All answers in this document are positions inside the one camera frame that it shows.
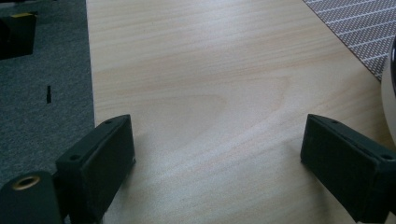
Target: gray carpet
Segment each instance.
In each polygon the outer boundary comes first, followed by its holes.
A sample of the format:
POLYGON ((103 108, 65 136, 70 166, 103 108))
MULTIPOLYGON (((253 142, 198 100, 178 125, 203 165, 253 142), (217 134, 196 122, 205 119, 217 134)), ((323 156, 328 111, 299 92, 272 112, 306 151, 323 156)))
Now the gray carpet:
POLYGON ((0 61, 0 186, 55 172, 55 160, 94 128, 85 1, 0 7, 0 17, 29 11, 38 12, 34 53, 0 61))
POLYGON ((381 80, 390 45, 396 36, 396 1, 304 1, 381 80))

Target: white object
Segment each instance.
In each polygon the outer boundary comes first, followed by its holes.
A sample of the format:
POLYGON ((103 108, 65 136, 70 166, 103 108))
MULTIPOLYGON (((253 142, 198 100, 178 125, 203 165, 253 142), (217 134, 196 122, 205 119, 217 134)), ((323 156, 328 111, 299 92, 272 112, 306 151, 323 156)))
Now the white object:
POLYGON ((390 53, 382 73, 382 105, 385 118, 392 135, 393 143, 396 144, 396 37, 390 48, 390 53))

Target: gray textured mat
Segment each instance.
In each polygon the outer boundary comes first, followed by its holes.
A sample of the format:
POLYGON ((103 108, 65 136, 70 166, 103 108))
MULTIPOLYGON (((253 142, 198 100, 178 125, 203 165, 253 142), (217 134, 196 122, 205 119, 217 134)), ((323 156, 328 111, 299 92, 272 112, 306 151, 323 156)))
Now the gray textured mat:
POLYGON ((395 0, 304 0, 381 80, 396 35, 395 0))
POLYGON ((0 16, 27 11, 38 12, 34 53, 0 61, 0 185, 54 172, 55 160, 94 127, 85 1, 1 7, 0 16))

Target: wood grain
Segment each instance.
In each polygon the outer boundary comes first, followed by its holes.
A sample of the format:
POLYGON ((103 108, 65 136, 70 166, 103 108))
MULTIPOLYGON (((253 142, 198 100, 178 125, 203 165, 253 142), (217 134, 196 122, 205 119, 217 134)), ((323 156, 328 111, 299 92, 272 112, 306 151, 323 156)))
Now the wood grain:
POLYGON ((380 84, 303 1, 87 2, 95 120, 131 114, 137 159, 105 223, 354 223, 305 120, 394 148, 380 84))

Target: wooden table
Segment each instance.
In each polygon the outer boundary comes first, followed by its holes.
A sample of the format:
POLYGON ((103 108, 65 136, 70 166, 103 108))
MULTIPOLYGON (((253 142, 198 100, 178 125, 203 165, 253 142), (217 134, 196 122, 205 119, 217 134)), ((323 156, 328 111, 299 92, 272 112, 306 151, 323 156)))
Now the wooden table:
POLYGON ((137 158, 105 223, 354 223, 300 163, 305 120, 394 148, 380 83, 302 0, 89 0, 88 17, 96 124, 131 114, 137 158))

